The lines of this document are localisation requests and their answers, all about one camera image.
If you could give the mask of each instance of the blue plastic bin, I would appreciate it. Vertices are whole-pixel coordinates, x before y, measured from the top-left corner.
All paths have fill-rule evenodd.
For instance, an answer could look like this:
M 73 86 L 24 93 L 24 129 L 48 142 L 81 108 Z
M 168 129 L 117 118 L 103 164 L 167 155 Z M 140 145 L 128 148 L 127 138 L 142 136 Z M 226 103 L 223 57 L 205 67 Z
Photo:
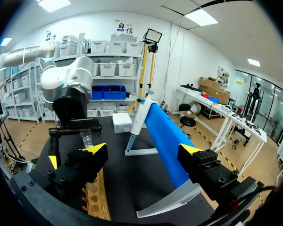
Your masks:
M 93 89 L 101 89 L 101 91 L 92 91 L 91 100 L 101 100 L 103 99 L 103 91 L 106 86 L 93 86 Z
M 122 88 L 123 91 L 108 91 L 109 89 Z M 125 86 L 106 86 L 103 91 L 105 100 L 125 100 L 126 88 Z

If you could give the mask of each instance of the black table surface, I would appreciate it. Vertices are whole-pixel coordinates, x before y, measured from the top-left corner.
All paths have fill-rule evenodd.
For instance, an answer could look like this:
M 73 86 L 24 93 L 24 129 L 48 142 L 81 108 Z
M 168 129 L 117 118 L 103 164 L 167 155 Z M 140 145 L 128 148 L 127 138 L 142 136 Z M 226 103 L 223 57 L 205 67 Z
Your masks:
M 111 219 L 127 223 L 173 223 L 176 225 L 198 225 L 210 218 L 214 210 L 202 194 L 188 204 L 163 214 L 148 218 L 137 218 L 142 210 L 164 198 L 174 187 L 158 154 L 125 156 L 130 133 L 114 133 L 112 117 L 98 118 L 102 124 L 102 135 L 93 138 L 93 144 L 107 143 L 108 161 L 104 165 L 104 183 Z M 59 141 L 61 160 L 75 148 L 84 148 L 80 135 L 64 136 Z M 142 129 L 132 149 L 153 148 L 147 129 Z M 48 157 L 49 140 L 37 161 L 35 170 L 43 176 L 53 169 Z M 67 204 L 82 211 L 84 194 L 78 191 Z

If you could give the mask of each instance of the yellow triangle sticker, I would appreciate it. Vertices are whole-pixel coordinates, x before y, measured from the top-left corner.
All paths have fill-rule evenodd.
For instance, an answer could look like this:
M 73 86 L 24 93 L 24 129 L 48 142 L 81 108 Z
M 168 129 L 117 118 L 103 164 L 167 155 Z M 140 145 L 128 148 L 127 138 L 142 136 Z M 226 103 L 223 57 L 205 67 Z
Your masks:
M 106 143 L 102 143 L 99 145 L 95 145 L 92 147 L 87 147 L 85 149 L 82 149 L 82 151 L 88 151 L 88 152 L 92 152 L 93 154 L 95 154 L 98 150 L 100 150 L 104 145 L 107 145 Z
M 196 148 L 196 147 L 191 147 L 191 146 L 184 145 L 184 144 L 179 144 L 179 145 L 181 145 L 191 155 L 193 155 L 193 153 L 195 153 L 197 151 L 203 151 L 202 149 L 199 149 L 199 148 Z
M 55 155 L 49 155 L 48 157 L 51 161 L 53 168 L 56 170 L 58 168 L 57 167 L 57 157 Z

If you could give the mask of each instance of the ceiling light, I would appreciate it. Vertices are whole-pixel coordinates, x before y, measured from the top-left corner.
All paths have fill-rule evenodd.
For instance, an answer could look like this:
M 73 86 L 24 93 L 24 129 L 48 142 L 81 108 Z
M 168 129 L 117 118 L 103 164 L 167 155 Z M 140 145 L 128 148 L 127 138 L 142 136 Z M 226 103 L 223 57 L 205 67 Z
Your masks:
M 210 14 L 208 14 L 203 9 L 199 9 L 188 13 L 185 15 L 186 18 L 194 21 L 195 23 L 199 24 L 200 26 L 206 26 L 211 24 L 217 24 L 218 21 L 215 20 Z
M 255 66 L 257 66 L 257 67 L 260 67 L 260 62 L 259 61 L 257 61 L 257 60 L 252 60 L 252 59 L 247 59 L 248 61 L 249 61 L 249 63 L 251 64 L 251 65 L 255 65 Z
M 39 6 L 41 6 L 50 13 L 69 5 L 69 0 L 42 0 L 39 2 Z
M 7 46 L 12 38 L 4 38 L 0 44 L 0 46 Z

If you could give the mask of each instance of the yellow black floor tape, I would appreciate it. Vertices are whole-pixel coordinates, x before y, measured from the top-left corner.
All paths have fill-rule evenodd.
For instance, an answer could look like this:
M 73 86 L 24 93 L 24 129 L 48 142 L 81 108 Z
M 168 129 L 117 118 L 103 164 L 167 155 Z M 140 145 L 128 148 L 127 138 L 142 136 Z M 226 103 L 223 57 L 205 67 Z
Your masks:
M 36 123 L 32 128 L 31 130 L 28 132 L 28 134 L 25 136 L 25 138 L 22 140 L 21 144 L 19 145 L 18 147 L 18 150 L 21 148 L 21 146 L 24 144 L 26 138 L 28 137 L 28 135 L 33 131 L 33 129 L 38 125 L 38 123 Z
M 208 143 L 209 143 L 210 145 L 212 145 L 212 143 L 209 141 L 209 139 L 207 139 L 198 129 L 196 129 L 196 127 L 194 127 L 194 129 L 195 129 L 200 135 L 202 135 L 203 138 L 205 138 L 206 141 L 208 141 Z M 232 162 L 231 162 L 224 154 L 222 154 L 222 152 L 221 152 L 220 150 L 219 150 L 218 152 L 228 161 L 228 163 L 238 172 L 238 174 L 240 174 L 240 172 L 239 172 L 239 170 L 237 169 L 237 167 L 235 167 L 235 166 L 232 164 Z M 261 200 L 262 203 L 264 203 L 264 201 L 263 201 L 263 199 L 262 199 L 262 197 L 261 197 L 260 195 L 259 195 L 259 199 Z

